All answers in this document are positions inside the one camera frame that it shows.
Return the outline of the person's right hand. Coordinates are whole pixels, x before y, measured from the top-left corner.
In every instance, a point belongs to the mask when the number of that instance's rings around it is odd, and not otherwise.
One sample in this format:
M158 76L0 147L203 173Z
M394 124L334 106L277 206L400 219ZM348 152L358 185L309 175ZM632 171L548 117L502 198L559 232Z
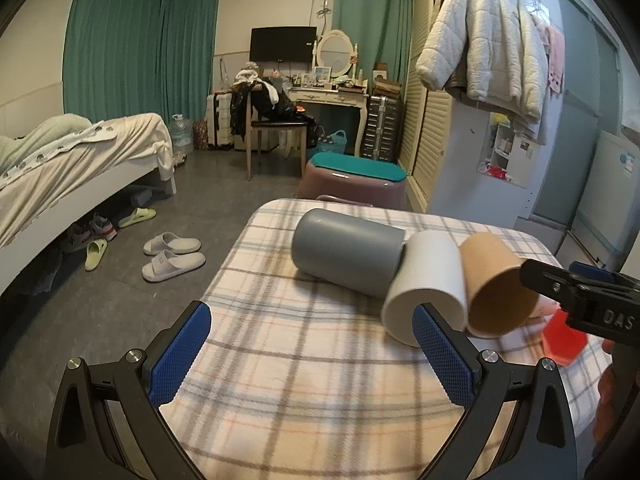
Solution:
M598 393L600 400L597 406L596 418L592 430L593 439L600 443L612 429L616 416L612 405L613 394L615 392L616 377L613 364L610 364L603 372L598 382Z

